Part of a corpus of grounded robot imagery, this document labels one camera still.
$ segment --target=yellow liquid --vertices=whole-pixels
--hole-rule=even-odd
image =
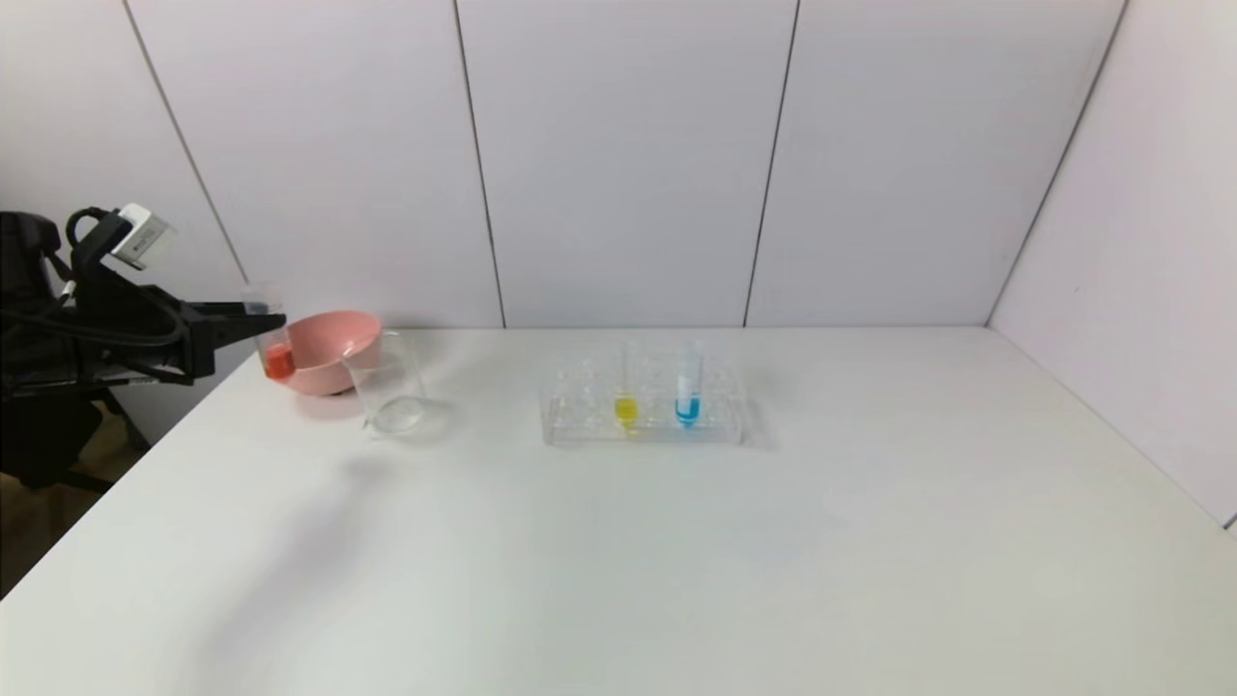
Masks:
[[[615,418],[623,428],[631,428],[636,423],[636,418],[640,417],[640,405],[631,397],[616,397],[615,398]]]

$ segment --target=glass beaker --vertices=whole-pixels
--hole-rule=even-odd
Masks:
[[[375,434],[407,433],[426,414],[426,388],[407,335],[383,330],[367,345],[345,352],[344,366],[365,408],[365,424]]]

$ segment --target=panel seam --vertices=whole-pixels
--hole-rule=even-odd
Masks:
[[[794,57],[794,36],[799,31],[799,6],[803,0],[794,2],[794,19],[790,21],[790,46],[785,53],[785,72],[782,74],[782,98],[777,103],[777,121],[773,124],[773,148],[769,151],[769,168],[764,177],[764,198],[761,200],[761,220],[756,225],[756,247],[752,250],[752,272],[747,278],[747,300],[743,303],[743,326],[747,325],[747,315],[752,310],[752,289],[756,287],[756,262],[761,256],[761,235],[764,232],[764,213],[769,206],[769,187],[773,183],[773,159],[777,157],[777,138],[782,131],[782,110],[785,108],[785,85],[790,82],[790,58]]]
[[[481,205],[485,208],[485,231],[490,237],[490,260],[494,261],[494,287],[499,292],[499,316],[507,328],[507,307],[502,302],[502,276],[499,273],[499,248],[494,244],[494,221],[490,219],[490,197],[485,189],[485,167],[481,166],[481,138],[476,132],[476,110],[473,106],[473,82],[468,74],[468,54],[464,51],[464,22],[460,21],[459,0],[452,0],[455,10],[455,37],[460,45],[460,67],[464,69],[464,95],[468,98],[468,117],[473,126],[473,150],[476,152],[476,174],[481,180]]]
[[[202,178],[202,171],[198,168],[197,159],[193,158],[193,152],[189,150],[189,142],[184,138],[184,131],[181,130],[181,122],[176,119],[176,112],[172,111],[172,103],[167,98],[163,83],[158,78],[158,72],[155,69],[155,62],[151,61],[150,51],[146,48],[146,40],[142,38],[142,32],[137,28],[137,20],[134,17],[134,10],[129,6],[129,0],[124,0],[122,5],[125,6],[125,15],[129,17],[129,26],[134,30],[134,38],[137,40],[137,47],[142,52],[142,59],[146,61],[146,69],[150,70],[151,79],[155,80],[155,89],[158,90],[160,100],[163,101],[163,109],[167,111],[167,117],[172,121],[172,129],[176,131],[176,137],[181,141],[181,150],[184,151],[184,157],[189,161],[189,168],[193,171],[193,177],[198,180],[198,188],[202,189],[202,195],[207,199],[207,206],[210,208],[210,214],[215,218],[215,224],[219,225],[219,231],[224,235],[224,244],[228,245],[228,252],[231,253],[233,261],[236,263],[236,269],[240,271],[241,279],[247,284],[249,273],[245,272],[245,263],[240,261],[240,253],[236,252],[236,245],[233,244],[231,235],[228,234],[228,226],[224,225],[224,220],[219,215],[219,209],[215,206],[215,200],[210,197],[210,190],[207,188],[207,182]]]
[[[1091,87],[1087,88],[1086,96],[1082,98],[1082,108],[1079,109],[1079,116],[1074,120],[1074,127],[1070,129],[1070,136],[1065,140],[1065,148],[1061,150],[1061,158],[1056,161],[1056,168],[1053,169],[1053,177],[1048,179],[1048,188],[1044,189],[1044,197],[1039,199],[1039,206],[1035,208],[1035,214],[1030,218],[1030,225],[1027,226],[1027,232],[1022,236],[1022,244],[1018,246],[1018,252],[1014,253],[1013,263],[1009,265],[1009,271],[1006,273],[1004,282],[1001,283],[997,298],[992,302],[992,309],[988,310],[988,318],[983,321],[985,326],[992,326],[992,316],[996,315],[997,307],[1001,305],[1001,299],[1004,298],[1006,291],[1009,289],[1009,279],[1018,268],[1018,261],[1022,260],[1022,255],[1027,250],[1027,244],[1030,242],[1030,236],[1035,231],[1035,223],[1039,221],[1039,215],[1044,211],[1044,206],[1048,204],[1048,197],[1053,193],[1053,185],[1056,184],[1056,177],[1060,176],[1061,168],[1065,166],[1065,158],[1069,157],[1070,147],[1074,146],[1074,136],[1077,135],[1079,126],[1082,125],[1086,110],[1091,106],[1091,96],[1095,95],[1095,88],[1100,84],[1100,78],[1103,74],[1103,67],[1108,63],[1108,54],[1112,52],[1112,45],[1117,41],[1117,32],[1121,31],[1121,22],[1126,19],[1127,7],[1129,7],[1129,0],[1122,0],[1121,11],[1117,14],[1117,21],[1113,22],[1112,33],[1108,35],[1108,43],[1103,47],[1103,56],[1100,58],[1100,66],[1095,69],[1095,77],[1091,79]]]

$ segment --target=blue liquid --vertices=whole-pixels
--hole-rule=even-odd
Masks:
[[[691,424],[700,418],[700,398],[693,397],[690,399],[675,399],[674,415],[679,419],[679,423],[683,424],[684,428],[691,428]]]

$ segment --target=cable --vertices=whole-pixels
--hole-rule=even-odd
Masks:
[[[89,208],[82,208],[80,210],[69,215],[69,220],[64,223],[64,237],[69,240],[69,246],[78,245],[77,223],[82,221],[82,218],[94,218],[95,220],[101,221],[103,218],[105,216],[108,216],[108,210],[104,210],[103,208],[95,208],[93,205]]]
[[[141,334],[141,333],[124,333],[119,330],[106,330],[101,328],[92,328],[85,325],[77,325],[64,321],[57,321],[45,318],[40,314],[22,314],[20,312],[14,312],[10,309],[0,309],[0,315],[9,316],[19,323],[28,323],[41,326],[48,333],[56,333],[61,335],[69,335],[73,337],[84,337],[87,340],[94,340],[98,342],[111,342],[115,345],[129,345],[134,347],[161,347],[163,345],[171,345],[184,335],[184,321],[181,320],[179,314],[173,312],[163,302],[160,302],[156,297],[151,295],[150,292],[141,287],[135,287],[143,299],[155,304],[165,314],[172,319],[172,324],[176,326],[167,333],[160,334]],[[9,330],[14,330],[17,326],[11,326]]]
[[[61,307],[64,305],[66,302],[69,300],[69,294],[71,294],[69,292],[64,292],[59,297],[56,298],[56,302],[52,302],[51,304],[48,304],[47,307],[45,307],[38,313],[30,314],[28,316],[24,314],[21,319],[15,319],[16,323],[14,323],[11,326],[9,326],[7,329],[5,329],[4,335],[0,335],[0,345],[5,345],[6,342],[9,342],[9,340],[12,339],[14,335],[17,335],[17,333],[21,331],[21,324],[22,324],[22,321],[25,321],[25,320],[27,320],[30,318],[45,318],[48,314],[56,313]]]

